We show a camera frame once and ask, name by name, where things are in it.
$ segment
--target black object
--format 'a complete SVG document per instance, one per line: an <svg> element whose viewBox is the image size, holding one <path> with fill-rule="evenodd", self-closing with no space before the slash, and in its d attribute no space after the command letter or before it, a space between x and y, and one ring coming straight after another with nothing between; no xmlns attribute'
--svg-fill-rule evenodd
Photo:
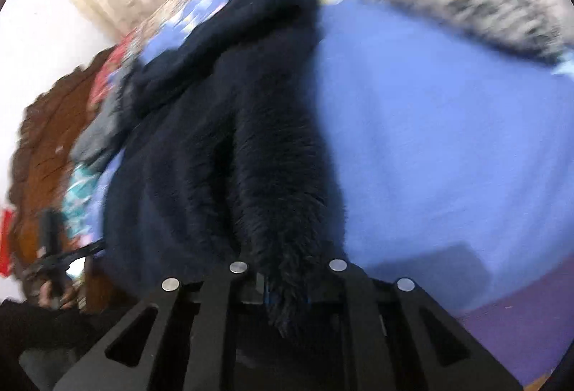
<svg viewBox="0 0 574 391"><path fill-rule="evenodd" d="M55 391L144 391L166 373L163 347L176 311L192 312L183 386L170 390L234 389L235 322L270 301L262 279L241 265L214 271L203 285L164 281L104 336ZM374 281L340 261L310 296L339 325L346 391L519 391L520 384L410 279ZM268 382L258 390L280 389Z"/></svg>
<svg viewBox="0 0 574 391"><path fill-rule="evenodd" d="M169 276L201 281L245 246L276 294L270 321L299 313L328 250L304 76L317 12L317 0L230 0L180 48L135 62L120 114L135 128L103 209L102 267L118 287L142 298Z"/></svg>
<svg viewBox="0 0 574 391"><path fill-rule="evenodd" d="M93 316L76 308L50 310L28 302L1 302L0 390L38 391L42 384L52 389L70 368L70 359L83 356L126 312L107 310ZM62 351L69 354L65 360Z"/></svg>
<svg viewBox="0 0 574 391"><path fill-rule="evenodd" d="M44 255L28 266L24 272L24 277L33 277L41 274L47 274L54 270L66 271L73 261L86 256L96 255L105 248L103 240L92 242L74 251L58 252L51 255Z"/></svg>
<svg viewBox="0 0 574 391"><path fill-rule="evenodd" d="M60 233L62 229L61 213L52 208L41 211L39 216L39 240L44 248L44 257L59 255L62 253ZM46 269L45 274L52 283L52 297L59 299L65 292L66 272L61 264L53 264Z"/></svg>

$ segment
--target teal patterned fabric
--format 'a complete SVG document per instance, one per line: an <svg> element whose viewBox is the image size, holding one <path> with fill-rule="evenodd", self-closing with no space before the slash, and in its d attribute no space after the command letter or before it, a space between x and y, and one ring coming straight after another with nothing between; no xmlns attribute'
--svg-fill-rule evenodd
<svg viewBox="0 0 574 391"><path fill-rule="evenodd" d="M62 201L64 226L69 239L90 235L91 229L85 221L85 209L96 189L99 173L92 173L82 164L78 164L72 176L68 190Z"/></svg>

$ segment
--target red fabric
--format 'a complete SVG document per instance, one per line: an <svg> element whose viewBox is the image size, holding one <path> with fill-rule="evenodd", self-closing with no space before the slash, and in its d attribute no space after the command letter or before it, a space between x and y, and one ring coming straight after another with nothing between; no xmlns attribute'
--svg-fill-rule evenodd
<svg viewBox="0 0 574 391"><path fill-rule="evenodd" d="M120 44L116 46L116 49L112 51L110 57L108 57L107 61L96 75L90 91L90 97L88 98L88 111L94 110L97 105L107 97L107 94L111 89L111 85L108 83L108 77L122 65L123 55L126 53L127 47L133 37L134 31L126 35Z"/></svg>
<svg viewBox="0 0 574 391"><path fill-rule="evenodd" d="M8 245L8 231L12 222L14 211L5 208L2 210L2 226L0 227L0 275L4 278L10 276L10 247Z"/></svg>

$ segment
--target blue bedsheet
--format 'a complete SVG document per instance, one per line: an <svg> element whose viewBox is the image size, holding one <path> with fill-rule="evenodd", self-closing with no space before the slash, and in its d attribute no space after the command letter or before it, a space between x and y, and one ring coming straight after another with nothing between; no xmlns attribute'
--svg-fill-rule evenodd
<svg viewBox="0 0 574 391"><path fill-rule="evenodd" d="M330 1L309 84L349 259L461 314L571 255L572 81L386 3ZM225 2L191 1L142 59Z"/></svg>

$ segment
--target white wall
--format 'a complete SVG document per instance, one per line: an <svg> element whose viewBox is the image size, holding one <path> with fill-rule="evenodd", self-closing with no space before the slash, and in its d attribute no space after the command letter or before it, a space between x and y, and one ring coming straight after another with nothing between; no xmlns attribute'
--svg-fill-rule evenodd
<svg viewBox="0 0 574 391"><path fill-rule="evenodd" d="M24 108L114 41L69 0L7 0L0 11L0 207ZM13 288L0 280L0 300Z"/></svg>
<svg viewBox="0 0 574 391"><path fill-rule="evenodd" d="M17 301L24 301L24 294L20 289L20 283L13 277L0 277L0 303L7 298Z"/></svg>

